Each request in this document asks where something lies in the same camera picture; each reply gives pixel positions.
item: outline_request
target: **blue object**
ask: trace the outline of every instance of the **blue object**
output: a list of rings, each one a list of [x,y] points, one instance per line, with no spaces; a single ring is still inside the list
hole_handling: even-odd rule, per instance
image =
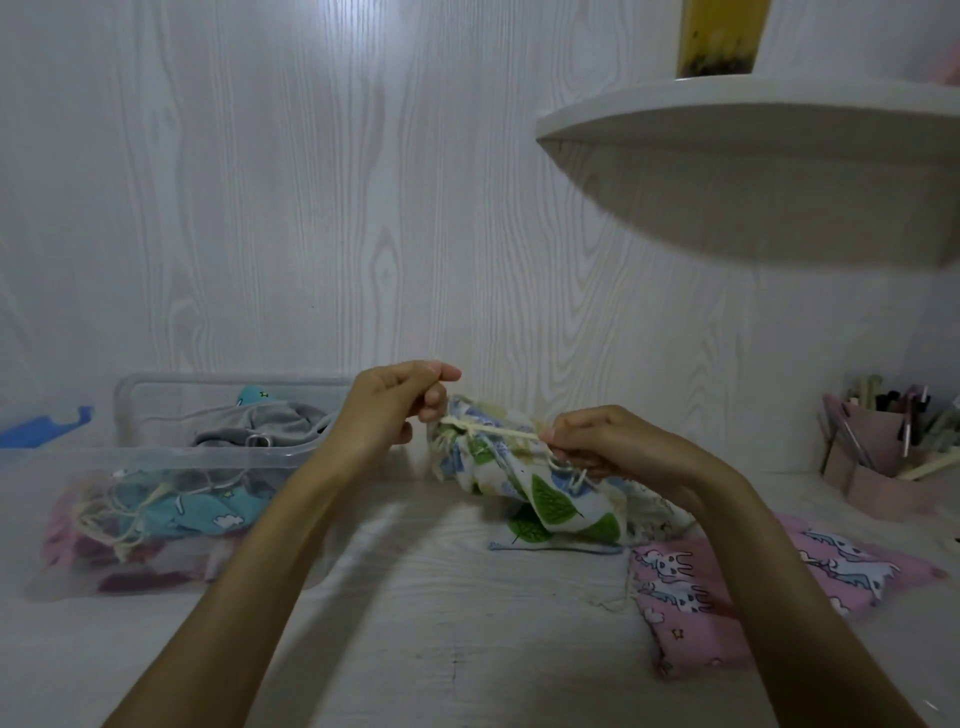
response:
[[[133,528],[135,534],[142,533],[147,539],[162,540],[223,536],[253,525],[270,504],[276,488],[283,484],[280,479],[275,488],[264,478],[244,474],[229,488],[194,493],[172,490],[150,501],[158,487],[164,483],[176,486],[178,478],[182,484],[183,471],[137,472],[118,483],[113,498],[126,513],[115,517],[117,533]],[[137,520],[134,513],[139,513]]]
[[[259,404],[262,401],[274,401],[274,398],[260,385],[248,384],[240,390],[240,396],[237,397],[237,406],[245,407],[248,404]]]
[[[55,423],[49,415],[36,417],[20,425],[0,432],[0,449],[34,449],[83,427],[93,419],[93,407],[85,404],[77,408],[78,420],[75,423],[61,425]]]

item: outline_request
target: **gray fabric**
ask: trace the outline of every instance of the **gray fabric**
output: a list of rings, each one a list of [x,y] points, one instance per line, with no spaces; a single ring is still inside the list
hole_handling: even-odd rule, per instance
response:
[[[317,440],[333,418],[309,404],[266,401],[207,415],[193,445],[204,448],[290,448]]]

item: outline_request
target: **left hand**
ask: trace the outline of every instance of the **left hand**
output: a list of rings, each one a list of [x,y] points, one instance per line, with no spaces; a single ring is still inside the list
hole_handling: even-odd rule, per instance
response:
[[[317,454],[322,453],[346,479],[358,477],[391,445],[413,439],[407,418],[423,423],[439,420],[446,412],[444,382],[457,381],[461,375],[441,361],[405,361],[361,372]]]

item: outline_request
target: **pink unicorn-print fabric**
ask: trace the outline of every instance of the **pink unicorn-print fabric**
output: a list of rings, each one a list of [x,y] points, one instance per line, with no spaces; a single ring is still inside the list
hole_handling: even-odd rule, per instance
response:
[[[859,544],[792,516],[777,518],[833,608],[844,617],[877,606],[891,592],[947,576],[923,559]],[[663,677],[685,677],[702,667],[753,663],[706,538],[635,548],[630,569],[636,604],[660,645],[657,667]]]

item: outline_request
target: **yellow cup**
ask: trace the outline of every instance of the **yellow cup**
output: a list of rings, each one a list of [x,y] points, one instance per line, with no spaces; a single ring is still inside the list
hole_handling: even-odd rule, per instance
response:
[[[678,78],[754,70],[770,0],[684,0]]]

